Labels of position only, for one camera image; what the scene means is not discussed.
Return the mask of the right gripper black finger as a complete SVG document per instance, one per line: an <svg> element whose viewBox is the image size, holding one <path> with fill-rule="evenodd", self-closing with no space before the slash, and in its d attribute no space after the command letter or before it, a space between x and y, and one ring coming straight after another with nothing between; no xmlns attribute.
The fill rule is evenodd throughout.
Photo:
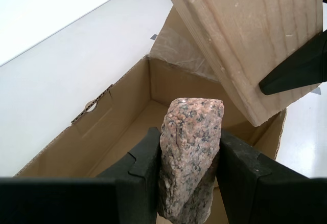
<svg viewBox="0 0 327 224"><path fill-rule="evenodd" d="M326 31L311 38L274 68L259 87L264 95L326 82Z"/></svg>

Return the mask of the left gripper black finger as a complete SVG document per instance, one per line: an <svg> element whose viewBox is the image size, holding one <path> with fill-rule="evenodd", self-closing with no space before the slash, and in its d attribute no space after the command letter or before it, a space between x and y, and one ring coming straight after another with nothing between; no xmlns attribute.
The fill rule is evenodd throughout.
<svg viewBox="0 0 327 224"><path fill-rule="evenodd" d="M160 132L94 178L1 178L1 223L155 223Z"/></svg>
<svg viewBox="0 0 327 224"><path fill-rule="evenodd" d="M229 223L326 223L326 178L308 178L222 131L217 181Z"/></svg>

